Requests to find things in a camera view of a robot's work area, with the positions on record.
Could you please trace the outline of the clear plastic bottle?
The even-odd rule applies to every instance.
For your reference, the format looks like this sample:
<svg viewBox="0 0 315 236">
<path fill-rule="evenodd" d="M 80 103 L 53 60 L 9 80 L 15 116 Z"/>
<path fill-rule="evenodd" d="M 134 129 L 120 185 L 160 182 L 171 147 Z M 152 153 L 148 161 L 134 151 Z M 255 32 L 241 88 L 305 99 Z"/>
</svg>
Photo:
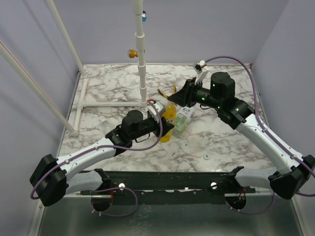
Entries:
<svg viewBox="0 0 315 236">
<path fill-rule="evenodd" d="M 112 123 L 110 123 L 107 120 L 103 120 L 100 124 L 100 128 L 101 128 L 103 135 L 106 135 L 107 133 L 109 133 L 110 131 L 112 131 L 115 128 L 115 125 L 113 125 Z"/>
</svg>

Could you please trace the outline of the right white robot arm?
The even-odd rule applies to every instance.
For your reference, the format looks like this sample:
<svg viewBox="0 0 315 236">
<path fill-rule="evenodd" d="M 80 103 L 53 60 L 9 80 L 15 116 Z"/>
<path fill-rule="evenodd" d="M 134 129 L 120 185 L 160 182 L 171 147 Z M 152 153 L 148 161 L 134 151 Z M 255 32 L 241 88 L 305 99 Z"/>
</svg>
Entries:
<svg viewBox="0 0 315 236">
<path fill-rule="evenodd" d="M 290 200 L 310 178 L 315 158 L 289 147 L 264 126 L 254 108 L 235 97 L 235 81 L 228 73 L 214 73 L 209 89 L 195 78 L 187 79 L 184 86 L 168 100 L 181 107 L 200 104 L 215 109 L 221 121 L 247 137 L 273 163 L 274 167 L 270 169 L 238 168 L 234 176 L 226 181 L 229 191 L 236 193 L 243 187 L 261 187 Z"/>
</svg>

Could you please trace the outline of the yellow drink bottle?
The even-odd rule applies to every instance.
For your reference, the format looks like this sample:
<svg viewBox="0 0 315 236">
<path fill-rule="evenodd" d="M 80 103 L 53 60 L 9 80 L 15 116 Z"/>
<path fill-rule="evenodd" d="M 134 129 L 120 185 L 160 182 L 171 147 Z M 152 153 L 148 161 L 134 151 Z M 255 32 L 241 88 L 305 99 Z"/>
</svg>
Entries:
<svg viewBox="0 0 315 236">
<path fill-rule="evenodd" d="M 162 115 L 167 123 L 174 125 L 175 119 L 176 119 L 176 106 L 174 103 L 169 102 L 166 105 L 166 110 Z M 161 137 L 160 142 L 161 143 L 166 143 L 171 140 L 173 133 L 173 128 L 170 129 L 163 137 Z"/>
</svg>

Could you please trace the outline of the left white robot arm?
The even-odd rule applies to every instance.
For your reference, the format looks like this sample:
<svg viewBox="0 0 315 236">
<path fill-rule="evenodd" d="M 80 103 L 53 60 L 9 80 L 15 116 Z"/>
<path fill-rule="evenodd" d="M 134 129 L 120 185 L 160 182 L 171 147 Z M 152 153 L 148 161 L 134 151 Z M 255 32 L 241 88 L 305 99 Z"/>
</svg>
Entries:
<svg viewBox="0 0 315 236">
<path fill-rule="evenodd" d="M 120 125 L 95 144 L 66 156 L 48 154 L 42 157 L 30 177 L 33 187 L 30 198 L 41 200 L 46 207 L 51 206 L 66 195 L 70 180 L 87 167 L 126 150 L 133 151 L 132 142 L 140 137 L 154 133 L 161 138 L 173 127 L 164 117 L 148 114 L 147 118 L 143 118 L 140 111 L 131 110 Z"/>
</svg>

